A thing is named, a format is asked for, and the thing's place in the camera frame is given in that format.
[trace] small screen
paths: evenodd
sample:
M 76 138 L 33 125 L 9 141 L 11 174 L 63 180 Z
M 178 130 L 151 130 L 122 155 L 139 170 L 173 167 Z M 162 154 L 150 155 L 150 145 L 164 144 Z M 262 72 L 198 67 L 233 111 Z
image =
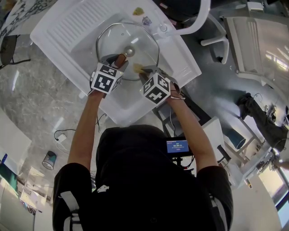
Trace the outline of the small screen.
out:
M 167 141 L 168 153 L 188 152 L 189 146 L 186 140 L 170 140 Z

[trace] marble floor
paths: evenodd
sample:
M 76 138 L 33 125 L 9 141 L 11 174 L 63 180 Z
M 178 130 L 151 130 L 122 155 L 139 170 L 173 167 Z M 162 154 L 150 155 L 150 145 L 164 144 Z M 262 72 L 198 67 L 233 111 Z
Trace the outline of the marble floor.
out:
M 15 125 L 31 139 L 28 157 L 20 171 L 20 178 L 26 180 L 34 168 L 44 175 L 37 184 L 53 185 L 54 177 L 67 163 L 74 131 L 63 132 L 67 139 L 57 145 L 54 139 L 56 130 L 76 129 L 87 96 L 67 79 L 35 45 L 29 37 L 18 39 L 14 61 L 31 58 L 31 62 L 8 65 L 0 71 L 0 107 Z M 104 114 L 98 110 L 98 117 Z M 96 171 L 95 155 L 101 133 L 108 127 L 116 126 L 103 116 L 95 129 L 91 172 Z M 162 129 L 161 121 L 148 113 L 136 124 L 150 124 Z M 48 151 L 57 154 L 54 169 L 46 169 L 42 161 Z
M 238 2 L 227 5 L 228 9 L 233 9 Z M 210 13 L 219 20 L 219 11 L 224 8 L 215 8 Z M 269 85 L 262 86 L 258 81 L 252 79 L 239 78 L 236 75 L 236 65 L 233 60 L 231 49 L 226 64 L 221 64 L 216 57 L 223 57 L 224 45 L 222 42 L 201 46 L 201 39 L 209 39 L 219 35 L 216 26 L 207 20 L 200 30 L 193 34 L 183 35 L 182 38 L 194 56 L 202 75 L 190 81 L 186 85 L 191 99 L 198 104 L 211 117 L 218 117 L 223 132 L 225 129 L 235 129 L 244 138 L 251 138 L 250 132 L 239 121 L 239 107 L 235 104 L 237 99 L 249 92 L 254 97 L 259 106 L 265 110 L 265 106 L 274 105 L 276 108 L 276 123 L 281 125 L 284 121 L 286 105 L 277 92 Z M 254 119 L 250 116 L 245 118 L 245 122 L 254 133 L 261 138 L 262 134 L 256 126 Z

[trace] wire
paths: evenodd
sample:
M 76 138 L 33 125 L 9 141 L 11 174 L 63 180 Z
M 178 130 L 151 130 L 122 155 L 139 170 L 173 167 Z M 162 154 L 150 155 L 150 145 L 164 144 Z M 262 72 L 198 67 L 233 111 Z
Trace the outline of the wire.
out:
M 260 95 L 261 96 L 261 101 L 260 101 L 260 103 L 263 101 L 263 96 L 260 94 L 260 93 L 257 93 L 257 94 L 255 94 L 254 96 L 253 96 L 253 98 L 255 98 L 255 96 L 257 96 L 257 95 Z
M 274 106 L 276 106 L 276 104 L 277 104 L 277 102 L 278 102 L 279 98 L 280 98 L 280 96 L 278 95 L 278 98 L 277 98 L 277 100 L 276 100 L 276 102 L 275 102 Z
M 62 145 L 62 143 L 59 143 L 59 144 L 64 148 L 64 150 L 70 152 L 70 150 L 67 150 L 67 149 Z
M 76 131 L 76 130 L 75 130 L 75 129 L 57 130 L 57 131 L 55 131 L 55 133 L 56 133 L 56 132 L 66 132 L 66 131 Z
M 274 145 L 274 147 L 273 148 L 275 148 L 276 146 L 277 146 L 277 144 L 279 144 L 281 141 L 283 141 L 283 140 L 289 140 L 289 138 L 285 138 L 285 139 L 281 139 L 281 140 L 279 140 L 275 145 Z
M 56 148 L 57 148 L 59 151 L 63 152 L 64 154 L 69 155 L 69 153 L 62 151 L 62 150 L 57 146 L 57 142 L 55 142 L 55 146 L 56 146 Z
M 225 159 L 225 157 L 222 157 L 222 159 L 220 159 L 219 161 L 217 161 L 217 163 L 220 164 L 224 159 Z
M 100 119 L 103 117 L 103 116 L 106 116 L 107 114 L 103 114 L 99 119 L 98 119 L 98 116 L 96 117 L 96 119 L 97 119 L 97 122 L 96 122 L 96 124 L 95 125 L 97 125 L 98 126 L 98 133 L 100 133 L 100 127 L 99 127 L 99 121 L 100 121 Z
M 226 165 L 223 167 L 223 168 L 225 168 L 225 167 L 227 167 L 227 165 L 229 164 L 229 162 L 228 163 L 226 163 Z
M 172 122 L 172 108 L 171 108 L 171 112 L 170 112 L 170 121 L 171 121 L 171 124 L 173 126 L 173 137 L 176 137 L 176 127 Z
M 33 185 L 34 186 L 38 186 L 38 187 L 47 187 L 47 188 L 53 188 L 53 186 L 45 186 L 45 185 Z
M 96 173 L 96 171 L 91 171 L 91 172 L 90 172 L 90 176 L 93 177 L 93 178 L 95 178 L 94 172 Z
M 184 96 L 181 92 L 179 92 L 177 90 L 171 90 L 171 92 L 177 92 L 179 95 Z M 181 99 L 181 100 L 185 100 L 186 99 L 185 97 L 178 98 L 178 97 L 174 97 L 174 96 L 170 96 L 170 98 L 171 99 Z
M 140 79 L 127 79 L 127 78 L 122 78 L 122 79 L 126 81 L 140 81 Z
M 184 167 L 184 169 L 188 169 L 191 166 L 191 164 L 194 162 L 194 159 L 195 159 L 195 156 L 192 155 L 190 164 L 188 166 Z

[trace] person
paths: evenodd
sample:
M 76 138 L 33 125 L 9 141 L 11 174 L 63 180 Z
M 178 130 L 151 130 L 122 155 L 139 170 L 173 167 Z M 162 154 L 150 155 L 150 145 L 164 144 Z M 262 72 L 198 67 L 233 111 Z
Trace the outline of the person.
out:
M 171 96 L 181 98 L 174 90 Z M 196 177 L 167 157 L 160 129 L 149 125 L 110 128 L 99 141 L 97 189 L 92 192 L 90 163 L 102 98 L 98 91 L 88 96 L 68 163 L 55 177 L 53 229 L 229 230 L 233 199 L 227 172 L 218 166 L 208 137 L 183 100 L 167 102 L 195 156 Z
M 269 145 L 274 148 L 279 156 L 274 159 L 277 167 L 289 170 L 289 132 L 285 126 L 277 126 L 267 116 L 254 97 L 250 93 L 242 95 L 236 102 L 240 108 L 240 117 L 244 120 L 246 116 L 253 117 L 257 128 L 264 136 Z

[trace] black shirt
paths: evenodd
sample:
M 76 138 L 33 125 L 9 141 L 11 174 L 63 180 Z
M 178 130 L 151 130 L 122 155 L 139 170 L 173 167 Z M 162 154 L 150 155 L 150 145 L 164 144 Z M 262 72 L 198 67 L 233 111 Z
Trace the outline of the black shirt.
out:
M 168 159 L 163 138 L 163 132 L 147 125 L 105 130 L 96 159 L 98 190 L 91 192 L 90 172 L 80 164 L 65 165 L 56 175 L 54 230 L 63 230 L 64 220 L 72 214 L 60 195 L 66 191 L 77 201 L 84 231 L 110 227 L 224 230 L 212 198 L 222 203 L 230 228 L 233 200 L 226 171 L 210 166 L 192 176 Z

